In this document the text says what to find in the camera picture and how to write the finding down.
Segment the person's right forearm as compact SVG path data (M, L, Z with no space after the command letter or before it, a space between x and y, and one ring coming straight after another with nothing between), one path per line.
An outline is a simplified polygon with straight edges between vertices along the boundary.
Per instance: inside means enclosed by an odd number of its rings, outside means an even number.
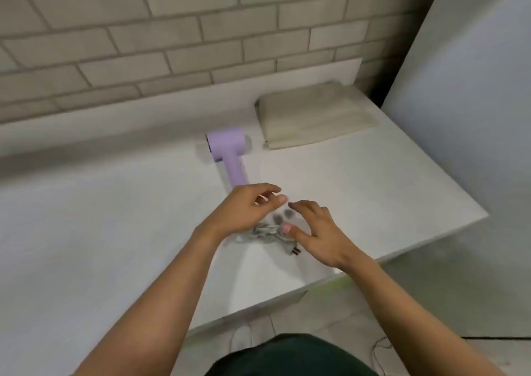
M410 376L505 376L368 255L340 252L330 266L348 274L360 289Z

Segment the person's left hand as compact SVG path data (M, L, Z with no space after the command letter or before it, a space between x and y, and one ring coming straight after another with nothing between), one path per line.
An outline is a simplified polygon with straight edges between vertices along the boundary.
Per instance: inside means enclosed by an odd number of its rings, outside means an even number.
M270 213L261 213L260 195L283 195L279 186L269 183L235 187L219 206L198 225L191 243L218 247L227 237L246 232Z

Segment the person's left forearm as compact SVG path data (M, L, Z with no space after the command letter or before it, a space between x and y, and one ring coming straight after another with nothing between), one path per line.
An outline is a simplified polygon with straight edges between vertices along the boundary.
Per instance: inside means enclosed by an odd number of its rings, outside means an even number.
M73 376L170 376L216 250L227 236L216 229L197 227Z

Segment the folded beige towel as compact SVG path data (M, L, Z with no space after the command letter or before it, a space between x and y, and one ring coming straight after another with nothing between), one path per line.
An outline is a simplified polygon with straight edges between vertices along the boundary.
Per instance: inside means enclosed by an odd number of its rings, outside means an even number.
M355 91L328 82L260 97L255 109L264 146L279 150L310 145L377 126L355 100Z

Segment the person's right hand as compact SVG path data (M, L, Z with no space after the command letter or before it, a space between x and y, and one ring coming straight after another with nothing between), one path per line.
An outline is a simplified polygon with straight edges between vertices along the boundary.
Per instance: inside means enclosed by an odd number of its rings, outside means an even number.
M366 257L335 224L327 207L309 200L290 202L288 206L301 215L310 229L307 234L312 241L299 244L322 264L349 272Z

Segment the dark green clothing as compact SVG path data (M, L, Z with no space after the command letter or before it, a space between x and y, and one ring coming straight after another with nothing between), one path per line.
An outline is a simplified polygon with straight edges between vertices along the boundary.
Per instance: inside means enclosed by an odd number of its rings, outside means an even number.
M321 338L282 333L217 360L205 376L379 376L372 368Z

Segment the white panel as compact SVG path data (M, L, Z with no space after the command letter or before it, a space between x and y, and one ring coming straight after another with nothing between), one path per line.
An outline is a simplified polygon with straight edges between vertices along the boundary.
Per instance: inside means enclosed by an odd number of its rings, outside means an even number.
M489 214L384 268L462 336L531 338L531 0L434 0L382 110Z

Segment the purple hair dryer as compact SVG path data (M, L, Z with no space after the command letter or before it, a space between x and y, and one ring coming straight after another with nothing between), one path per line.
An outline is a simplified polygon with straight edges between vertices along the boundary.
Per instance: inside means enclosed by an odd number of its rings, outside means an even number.
M248 185L249 178L242 158L247 151L244 130L231 127L209 131L205 139L212 159L222 166L219 172L226 193L229 194L237 186Z

